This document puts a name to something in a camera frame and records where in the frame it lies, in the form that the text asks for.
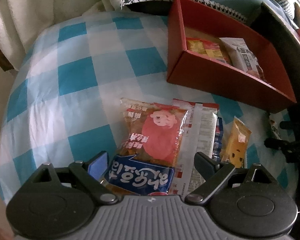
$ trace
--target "gray ribbed plastic surface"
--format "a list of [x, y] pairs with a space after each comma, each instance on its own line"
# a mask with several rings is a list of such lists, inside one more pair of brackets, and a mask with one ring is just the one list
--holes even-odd
[[[214, 224], [203, 207], [183, 203], [179, 196], [125, 196], [103, 206], [85, 228], [64, 240], [234, 240]], [[275, 238], [292, 240], [289, 236]]]

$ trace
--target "blue and white checkered fabric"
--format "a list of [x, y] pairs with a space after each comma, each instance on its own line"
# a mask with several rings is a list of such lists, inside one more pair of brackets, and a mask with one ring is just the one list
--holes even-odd
[[[16, 77], [3, 120], [0, 193], [5, 202], [45, 161], [65, 167], [102, 150], [113, 155], [126, 135], [121, 97], [220, 104], [225, 140], [233, 117], [239, 117], [252, 130], [248, 165], [261, 162], [293, 194], [298, 181], [295, 166], [263, 146], [269, 135], [266, 112], [169, 84], [166, 65], [166, 17], [104, 12], [43, 31]], [[286, 111], [277, 114], [278, 121], [287, 118]], [[286, 131], [282, 134], [293, 140]]]

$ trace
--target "blue tab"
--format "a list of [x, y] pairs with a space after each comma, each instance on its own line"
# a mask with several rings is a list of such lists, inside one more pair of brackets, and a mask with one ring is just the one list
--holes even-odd
[[133, 160], [135, 156], [117, 155], [106, 172], [105, 179], [110, 184], [139, 195], [168, 192], [174, 168], [136, 161]]
[[214, 136], [214, 143], [213, 143], [213, 151], [212, 151], [212, 159], [219, 161], [220, 160], [220, 152], [222, 148], [222, 137], [223, 137], [223, 124], [222, 118], [218, 117], [217, 125], [216, 125], [216, 132]]
[[108, 168], [108, 153], [104, 152], [100, 157], [96, 158], [89, 164], [88, 174], [94, 179], [99, 180], [102, 174]]

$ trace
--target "yellow snack packet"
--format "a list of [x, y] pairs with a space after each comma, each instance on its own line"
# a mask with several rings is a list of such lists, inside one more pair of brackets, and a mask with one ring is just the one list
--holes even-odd
[[208, 54], [209, 57], [215, 58], [218, 61], [221, 61], [223, 63], [226, 63], [226, 60], [224, 59], [220, 46], [218, 43], [202, 40], [203, 46]]
[[204, 49], [202, 41], [194, 38], [186, 38], [187, 41], [187, 49], [197, 52], [199, 54], [207, 55], [206, 50]]
[[244, 125], [244, 123], [237, 117], [234, 117], [231, 133], [222, 161], [229, 161], [236, 168], [243, 167], [250, 134], [251, 131]]

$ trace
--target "snack wrapper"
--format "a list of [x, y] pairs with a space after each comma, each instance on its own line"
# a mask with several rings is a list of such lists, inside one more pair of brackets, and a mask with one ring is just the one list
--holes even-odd
[[236, 168], [245, 166], [246, 150], [251, 131], [238, 118], [234, 117], [231, 133], [222, 161], [231, 162]]
[[187, 48], [189, 50], [197, 52], [202, 55], [207, 55], [208, 57], [229, 64], [229, 60], [226, 60], [222, 55], [218, 43], [202, 40], [198, 38], [186, 38], [186, 42], [187, 42]]
[[193, 187], [196, 185], [198, 187], [204, 182], [202, 176], [194, 168], [194, 155], [200, 151], [212, 157], [219, 105], [179, 99], [173, 99], [172, 104], [189, 111], [176, 172], [169, 192], [184, 198]]
[[242, 38], [220, 38], [226, 47], [233, 66], [266, 82], [256, 56]]
[[129, 137], [118, 148], [103, 183], [119, 195], [167, 195], [188, 111], [127, 98], [121, 102]]
[[213, 151], [212, 151], [212, 159], [215, 161], [220, 160], [220, 152], [222, 149], [222, 138], [223, 138], [222, 118], [218, 117], [217, 125], [216, 125], [216, 133], [214, 136]]

